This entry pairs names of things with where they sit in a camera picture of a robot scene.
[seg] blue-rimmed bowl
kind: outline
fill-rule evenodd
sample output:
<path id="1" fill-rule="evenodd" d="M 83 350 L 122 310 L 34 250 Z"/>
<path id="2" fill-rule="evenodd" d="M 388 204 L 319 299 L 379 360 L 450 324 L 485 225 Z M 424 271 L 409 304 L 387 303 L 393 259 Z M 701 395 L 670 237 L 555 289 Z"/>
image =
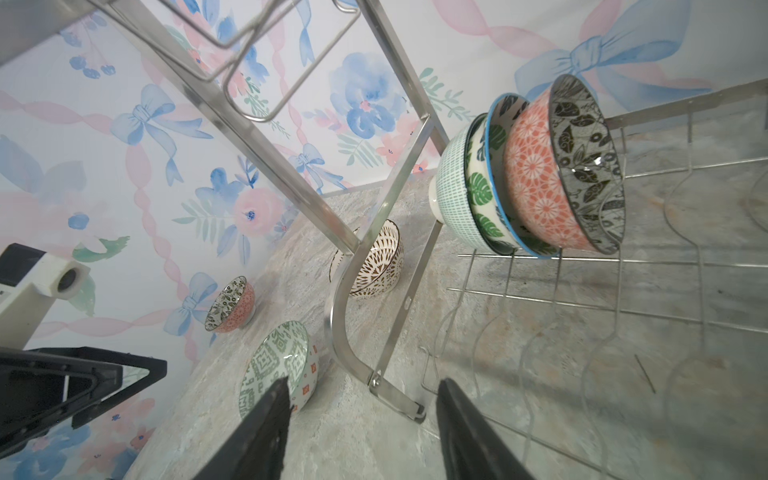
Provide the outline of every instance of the blue-rimmed bowl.
<path id="1" fill-rule="evenodd" d="M 549 258 L 557 254 L 558 249 L 538 239 L 525 225 L 510 200 L 504 172 L 504 149 L 507 139 L 520 114 L 528 106 L 528 101 L 520 95 L 503 94 L 497 98 L 488 111 L 485 122 L 485 168 L 487 179 L 493 193 L 494 207 L 498 208 L 497 217 L 503 227 L 516 240 L 517 244 L 534 257 Z"/>

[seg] bowl rim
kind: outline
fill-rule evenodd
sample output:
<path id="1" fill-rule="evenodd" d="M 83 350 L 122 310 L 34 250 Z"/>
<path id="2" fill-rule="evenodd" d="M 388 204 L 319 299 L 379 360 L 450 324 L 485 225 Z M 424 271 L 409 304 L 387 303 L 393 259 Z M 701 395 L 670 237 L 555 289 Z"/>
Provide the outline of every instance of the bowl rim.
<path id="1" fill-rule="evenodd" d="M 243 298 L 243 295 L 245 294 L 245 290 L 246 290 L 246 288 L 247 288 L 247 285 L 248 285 L 248 279 L 245 277 L 245 275 L 238 275 L 238 276 L 234 277 L 232 280 L 230 280 L 229 282 L 227 282 L 227 285 L 225 285 L 225 286 L 224 286 L 224 287 L 221 289 L 221 291 L 219 292 L 219 294 L 218 294 L 218 295 L 216 295 L 216 298 L 214 299 L 214 302 L 213 302 L 213 303 L 211 303 L 211 305 L 210 305 L 210 308 L 208 309 L 208 313 L 207 313 L 207 314 L 206 314 L 206 316 L 205 316 L 205 320 L 203 321 L 203 326 L 204 326 L 204 328 L 205 328 L 205 330 L 206 330 L 207 332 L 213 332 L 215 329 L 219 328 L 219 326 L 221 326 L 221 324 L 222 324 L 222 323 L 226 322 L 226 321 L 227 321 L 227 319 L 228 319 L 228 318 L 230 317 L 230 315 L 232 314 L 232 311 L 230 311 L 230 312 L 229 312 L 229 313 L 228 313 L 226 316 L 221 316 L 221 315 L 219 315 L 219 323 L 217 323 L 217 324 L 216 324 L 216 326 L 215 326 L 214 328 L 210 329 L 210 330 L 209 330 L 209 329 L 208 329 L 208 327 L 206 326 L 207 320 L 208 320 L 208 318 L 209 318 L 209 317 L 210 317 L 210 315 L 211 315 L 211 313 L 210 313 L 210 310 L 211 310 L 211 309 L 214 307 L 214 305 L 216 305 L 216 302 L 218 302 L 218 301 L 219 301 L 219 299 L 221 298 L 221 296 L 224 294 L 224 290 L 226 290 L 226 289 L 227 289 L 227 287 L 228 287 L 229 285 L 231 285 L 232 283 L 234 283 L 235 281 L 237 281 L 237 280 L 239 280 L 239 279 L 243 279 L 243 282 L 244 282 L 244 284 L 243 284 L 243 292 L 241 292 L 241 293 L 240 293 L 240 295 L 237 297 L 237 302 L 238 302 L 238 303 L 240 303 L 240 299 L 242 299 L 242 298 Z"/>
<path id="2" fill-rule="evenodd" d="M 349 292 L 349 295 L 352 295 L 353 293 L 362 292 L 363 290 L 365 290 L 365 289 L 366 289 L 366 288 L 368 288 L 369 286 L 373 285 L 373 284 L 374 284 L 374 283 L 375 283 L 375 282 L 376 282 L 376 281 L 377 281 L 377 280 L 378 280 L 378 279 L 379 279 L 379 278 L 380 278 L 382 275 L 384 275 L 384 273 L 385 273 L 387 270 L 389 270 L 389 268 L 392 266 L 392 263 L 395 261 L 395 258 L 397 257 L 397 249 L 399 249 L 399 248 L 400 248 L 400 242 L 402 241 L 402 237 L 401 237 L 401 235 L 400 235 L 400 228 L 397 226 L 397 223 L 395 223 L 393 220 L 390 220 L 390 219 L 388 218 L 388 219 L 384 220 L 384 225 L 386 225 L 386 223 L 387 223 L 387 222 L 390 222 L 392 225 L 394 225 L 394 226 L 395 226 L 395 232 L 397 233 L 397 243 L 395 243 L 395 249 L 393 250 L 393 251 L 394 251 L 394 253 L 392 254 L 392 258 L 391 258 L 391 259 L 389 259 L 389 263 L 387 263 L 387 264 L 386 264 L 386 266 L 385 266 L 385 267 L 382 269 L 382 272 L 381 272 L 379 275 L 377 275 L 377 276 L 376 276 L 376 278 L 374 278 L 374 279 L 373 279 L 373 280 L 371 280 L 370 282 L 366 283 L 366 285 L 365 285 L 365 286 L 363 286 L 363 287 L 359 288 L 358 290 L 351 290 L 351 291 Z M 360 230 L 360 227 L 357 227 L 357 228 L 354 230 L 354 233 L 357 233 L 357 232 L 358 232 L 358 230 Z M 338 255 L 340 252 L 341 252 L 341 250 L 337 250 L 337 251 L 336 251 L 336 252 L 333 254 L 333 257 L 331 257 L 331 264 L 330 264 L 330 266 L 328 267 L 328 281 L 329 281 L 329 282 L 333 282 L 333 279 L 331 278 L 331 270 L 333 269 L 333 261 L 336 259 L 336 255 Z"/>
<path id="3" fill-rule="evenodd" d="M 512 255 L 515 250 L 513 249 L 510 253 L 500 253 L 497 252 L 496 249 L 491 245 L 491 242 L 488 241 L 487 238 L 485 238 L 485 235 L 482 234 L 482 229 L 480 228 L 480 225 L 477 221 L 477 218 L 475 217 L 474 213 L 472 212 L 472 202 L 469 201 L 469 179 L 467 178 L 467 167 L 469 166 L 469 161 L 467 160 L 467 155 L 470 155 L 471 152 L 467 151 L 467 148 L 469 147 L 469 141 L 472 139 L 472 137 L 480 131 L 482 128 L 483 130 L 486 130 L 485 127 L 483 127 L 483 122 L 485 122 L 485 125 L 488 125 L 488 120 L 490 119 L 490 115 L 488 115 L 488 112 L 483 112 L 479 114 L 477 117 L 475 117 L 475 120 L 473 120 L 469 124 L 469 130 L 467 131 L 467 136 L 464 139 L 464 147 L 462 149 L 463 155 L 462 155 L 462 173 L 464 177 L 464 194 L 466 197 L 467 205 L 469 206 L 469 213 L 472 215 L 472 222 L 475 225 L 475 229 L 480 234 L 480 238 L 482 238 L 482 241 L 485 242 L 485 245 L 488 247 L 488 249 L 496 253 L 497 255 Z"/>
<path id="4" fill-rule="evenodd" d="M 576 219 L 576 223 L 578 223 L 578 226 L 581 228 L 581 231 L 584 233 L 584 236 L 587 237 L 587 240 L 589 240 L 589 243 L 596 249 L 597 252 L 602 253 L 604 255 L 611 255 L 611 254 L 616 253 L 617 251 L 619 251 L 619 249 L 621 248 L 621 240 L 624 239 L 624 233 L 626 232 L 626 228 L 627 228 L 627 207 L 626 207 L 626 198 L 624 196 L 624 188 L 623 188 L 623 186 L 624 186 L 624 178 L 623 178 L 623 175 L 621 175 L 621 173 L 619 174 L 618 178 L 616 177 L 616 175 L 611 174 L 611 176 L 613 177 L 613 180 L 617 180 L 618 184 L 614 184 L 611 187 L 610 190 L 609 189 L 603 189 L 603 191 L 606 192 L 606 197 L 602 197 L 602 201 L 600 202 L 600 206 L 602 206 L 605 203 L 605 201 L 609 198 L 608 194 L 611 194 L 611 195 L 616 194 L 618 190 L 621 191 L 621 197 L 624 199 L 624 202 L 625 202 L 624 207 L 623 207 L 623 210 L 624 210 L 624 222 L 623 222 L 622 229 L 621 229 L 622 230 L 621 240 L 613 238 L 603 228 L 602 222 L 600 222 L 600 224 L 599 224 L 600 230 L 602 230 L 602 233 L 603 233 L 601 238 L 604 237 L 604 238 L 606 238 L 608 240 L 611 240 L 611 248 L 605 248 L 604 245 L 600 245 L 599 243 L 595 243 L 595 241 L 593 239 L 593 235 L 590 235 L 588 233 L 588 230 L 587 230 L 586 226 L 584 225 L 584 221 L 581 218 L 581 215 L 579 215 L 576 212 L 576 210 L 574 209 L 573 203 L 571 202 L 571 199 L 568 196 L 568 186 L 565 183 L 565 176 L 563 175 L 563 168 L 560 166 L 560 162 L 558 162 L 558 151 L 554 147 L 555 139 L 554 139 L 554 134 L 553 134 L 553 130 L 552 130 L 552 123 L 551 123 L 551 119 L 552 119 L 552 116 L 554 114 L 553 94 L 554 94 L 555 88 L 557 86 L 559 86 L 560 83 L 562 83 L 563 81 L 566 81 L 568 79 L 576 80 L 587 91 L 587 94 L 589 95 L 589 98 L 591 98 L 591 100 L 594 102 L 594 106 L 597 109 L 598 113 L 600 114 L 600 117 L 595 119 L 595 120 L 597 122 L 603 124 L 606 127 L 606 130 L 608 130 L 608 134 L 611 133 L 611 131 L 607 128 L 607 125 L 605 124 L 605 115 L 603 115 L 603 111 L 600 109 L 600 105 L 598 104 L 598 100 L 597 100 L 597 98 L 594 97 L 594 95 L 589 90 L 589 88 L 587 88 L 587 85 L 584 84 L 584 82 L 581 81 L 581 79 L 579 79 L 579 77 L 577 77 L 575 75 L 562 74 L 559 77 L 557 77 L 554 80 L 554 82 L 552 82 L 552 85 L 548 89 L 549 90 L 549 105 L 547 105 L 547 127 L 548 127 L 548 130 L 549 130 L 548 136 L 549 136 L 549 141 L 550 141 L 550 148 L 552 149 L 552 158 L 554 158 L 554 163 L 555 163 L 555 165 L 558 168 L 558 177 L 560 178 L 560 184 L 563 187 L 563 192 L 565 193 L 565 198 L 568 200 L 568 206 L 571 208 L 571 214 L 573 214 L 574 219 Z M 616 150 L 616 144 L 614 143 L 613 135 L 611 135 L 611 149 L 613 149 L 613 152 L 616 155 L 616 158 L 617 158 L 617 162 L 616 163 L 617 163 L 617 166 L 618 166 L 618 168 L 619 168 L 619 170 L 621 172 L 621 162 L 618 161 L 618 151 Z M 600 220 L 602 218 L 601 211 L 602 210 L 598 211 L 598 220 Z"/>
<path id="5" fill-rule="evenodd" d="M 245 370 L 243 371 L 243 377 L 240 380 L 240 388 L 237 390 L 237 398 L 238 399 L 240 398 L 240 393 L 243 391 L 243 382 L 245 381 L 245 376 L 248 373 L 248 367 L 250 367 L 251 360 L 253 360 L 254 356 L 256 356 L 256 354 L 259 352 L 259 350 L 262 347 L 264 347 L 264 344 L 266 343 L 266 341 L 270 339 L 270 335 L 272 335 L 273 332 L 275 332 L 279 328 L 284 327 L 288 323 L 295 323 L 296 325 L 300 326 L 301 330 L 304 332 L 304 338 L 306 339 L 306 355 L 304 356 L 304 363 L 301 365 L 301 371 L 303 372 L 306 369 L 306 364 L 310 360 L 310 349 L 312 348 L 312 337 L 310 336 L 310 332 L 306 329 L 304 324 L 301 323 L 299 320 L 288 320 L 287 322 L 283 322 L 280 325 L 276 326 L 275 328 L 271 329 L 270 332 L 267 333 L 267 335 L 264 337 L 264 340 L 262 340 L 261 343 L 259 344 L 259 346 L 253 351 L 253 355 L 248 357 L 248 360 L 245 363 Z M 299 385 L 301 385 L 301 382 L 300 382 L 301 379 L 295 379 L 296 385 L 294 385 L 293 387 L 290 385 L 290 377 L 288 378 L 288 380 L 289 380 L 288 393 L 290 395 L 292 395 L 293 394 L 293 390 L 295 390 L 296 388 L 299 387 Z"/>
<path id="6" fill-rule="evenodd" d="M 524 114 L 525 110 L 527 110 L 528 106 L 531 104 L 531 102 L 528 101 L 528 99 L 526 97 L 524 97 L 524 96 L 522 96 L 520 94 L 511 93 L 511 92 L 505 93 L 505 94 L 501 94 L 501 95 L 498 96 L 498 98 L 496 98 L 493 101 L 493 103 L 491 104 L 491 108 L 488 110 L 488 117 L 490 118 L 491 121 L 493 120 L 493 117 L 497 114 L 497 110 L 500 108 L 499 106 L 500 106 L 501 102 L 504 99 L 506 99 L 507 97 L 514 97 L 515 98 L 512 101 L 512 104 L 515 104 L 518 100 L 523 100 L 524 104 L 523 104 L 523 106 L 520 109 L 520 115 Z M 515 124 L 517 123 L 517 120 L 519 120 L 520 115 L 518 116 L 517 119 L 513 120 L 513 123 L 512 123 L 512 126 L 511 126 L 510 130 L 507 132 L 507 141 L 509 141 L 509 137 L 511 136 L 511 130 L 512 130 L 512 128 L 515 128 Z M 493 177 L 493 169 L 492 169 L 492 166 L 491 166 L 491 146 L 490 146 L 491 143 L 490 143 L 490 138 L 491 138 L 491 122 L 490 121 L 486 121 L 485 122 L 485 163 L 486 163 L 485 167 L 488 169 L 488 178 L 489 178 L 490 183 L 491 183 L 491 192 L 493 193 L 493 199 L 495 200 L 496 206 L 498 207 L 498 209 L 502 212 L 502 222 L 504 222 L 504 225 L 507 227 L 507 231 L 509 233 L 511 233 L 511 235 L 515 238 L 515 240 L 517 241 L 517 243 L 520 246 L 520 248 L 525 250 L 528 254 L 530 254 L 530 255 L 532 255 L 534 257 L 543 258 L 543 259 L 550 259 L 550 258 L 554 257 L 554 255 L 543 255 L 541 253 L 535 252 L 532 248 L 530 248 L 523 241 L 523 239 L 520 237 L 520 235 L 518 235 L 518 231 L 514 227 L 512 227 L 511 223 L 509 223 L 509 220 L 507 219 L 507 212 L 505 211 L 504 205 L 502 204 L 502 199 L 498 195 L 498 191 L 496 189 L 496 182 L 495 182 L 494 177 Z M 503 154 L 504 150 L 506 150 L 506 149 L 505 148 L 502 149 L 502 163 L 505 161 L 504 160 L 505 156 Z M 509 207 L 512 209 L 512 213 L 518 214 L 518 212 L 515 210 L 515 206 L 512 205 L 511 202 L 510 202 Z"/>

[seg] brown patterned bowl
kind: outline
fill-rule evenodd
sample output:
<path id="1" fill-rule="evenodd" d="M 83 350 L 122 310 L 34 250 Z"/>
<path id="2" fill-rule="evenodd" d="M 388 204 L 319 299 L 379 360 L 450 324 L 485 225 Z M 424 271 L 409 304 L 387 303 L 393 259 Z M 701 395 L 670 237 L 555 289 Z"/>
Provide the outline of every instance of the brown patterned bowl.
<path id="1" fill-rule="evenodd" d="M 253 287 L 244 276 L 239 276 L 225 286 L 210 306 L 205 318 L 205 330 L 227 333 L 243 326 L 253 317 L 256 296 Z"/>
<path id="2" fill-rule="evenodd" d="M 331 260 L 328 281 L 341 265 L 343 255 L 337 250 Z M 389 292 L 400 280 L 402 270 L 402 240 L 395 222 L 387 219 L 379 231 L 365 263 L 355 278 L 349 296 L 375 296 Z"/>

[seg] bowl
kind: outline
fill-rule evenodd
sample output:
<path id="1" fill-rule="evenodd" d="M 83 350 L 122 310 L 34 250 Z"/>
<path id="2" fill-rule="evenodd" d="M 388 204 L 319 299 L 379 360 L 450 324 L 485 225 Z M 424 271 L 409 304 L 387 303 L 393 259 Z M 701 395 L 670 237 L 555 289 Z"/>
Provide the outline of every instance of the bowl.
<path id="1" fill-rule="evenodd" d="M 551 257 L 557 248 L 525 229 L 503 180 L 508 132 L 527 106 L 528 102 L 519 95 L 501 95 L 472 135 L 465 173 L 469 204 L 478 229 L 496 253 L 509 255 L 522 248 L 535 257 Z M 499 185 L 496 177 L 502 179 Z"/>
<path id="2" fill-rule="evenodd" d="M 244 276 L 239 276 L 225 286 L 210 306 L 205 317 L 205 330 L 227 333 L 243 326 L 253 318 L 256 297 L 253 287 Z"/>
<path id="3" fill-rule="evenodd" d="M 400 280 L 402 251 L 400 230 L 395 222 L 390 219 L 385 220 L 379 235 L 373 242 L 373 247 L 357 273 L 349 296 L 375 296 L 393 289 Z M 342 259 L 341 250 L 337 250 L 331 259 L 328 281 L 332 280 Z"/>
<path id="4" fill-rule="evenodd" d="M 437 175 L 430 182 L 429 206 L 435 218 L 447 225 L 465 245 L 491 253 L 493 250 L 483 239 L 472 216 L 464 175 L 469 138 L 484 118 L 485 114 L 479 115 L 448 142 L 440 157 Z"/>
<path id="5" fill-rule="evenodd" d="M 621 169 L 597 102 L 576 77 L 562 75 L 522 113 L 505 148 L 504 172 L 511 203 L 536 237 L 564 248 L 618 249 Z M 602 220 L 614 224 L 614 233 Z"/>
<path id="6" fill-rule="evenodd" d="M 627 213 L 616 147 L 589 88 L 574 75 L 551 87 L 549 122 L 554 157 L 576 221 L 593 247 L 615 253 Z"/>
<path id="7" fill-rule="evenodd" d="M 291 412 L 296 413 L 317 386 L 317 343 L 301 322 L 285 322 L 272 330 L 248 362 L 240 384 L 240 417 L 259 402 L 275 380 L 288 377 Z"/>

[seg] orange patterned bowl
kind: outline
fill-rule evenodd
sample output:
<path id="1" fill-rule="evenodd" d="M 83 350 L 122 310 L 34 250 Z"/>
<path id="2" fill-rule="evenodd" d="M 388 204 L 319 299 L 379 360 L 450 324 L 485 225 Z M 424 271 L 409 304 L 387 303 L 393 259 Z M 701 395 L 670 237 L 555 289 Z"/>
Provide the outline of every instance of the orange patterned bowl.
<path id="1" fill-rule="evenodd" d="M 205 318 L 205 330 L 227 333 L 245 325 L 253 317 L 255 303 L 253 287 L 244 276 L 237 277 L 214 300 Z"/>
<path id="2" fill-rule="evenodd" d="M 518 119 L 505 179 L 523 224 L 563 248 L 614 253 L 624 235 L 624 189 L 597 102 L 562 75 Z"/>

